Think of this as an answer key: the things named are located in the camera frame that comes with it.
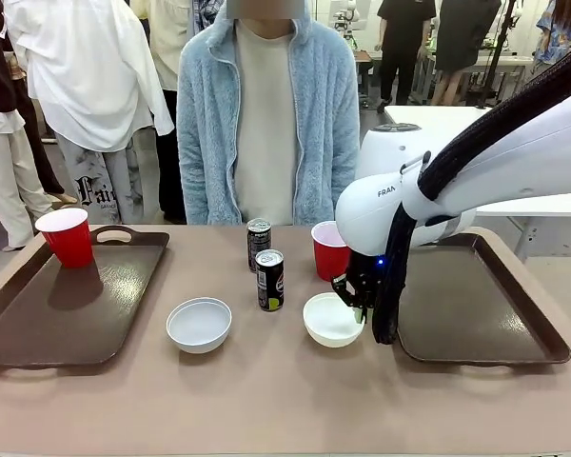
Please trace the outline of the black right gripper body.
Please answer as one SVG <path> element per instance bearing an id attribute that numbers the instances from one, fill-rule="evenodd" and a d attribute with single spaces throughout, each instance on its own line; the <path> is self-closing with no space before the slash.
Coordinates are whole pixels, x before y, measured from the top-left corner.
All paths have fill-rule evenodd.
<path id="1" fill-rule="evenodd" d="M 387 261 L 384 254 L 367 256 L 352 251 L 346 269 L 346 303 L 351 308 L 374 308 L 384 281 Z"/>

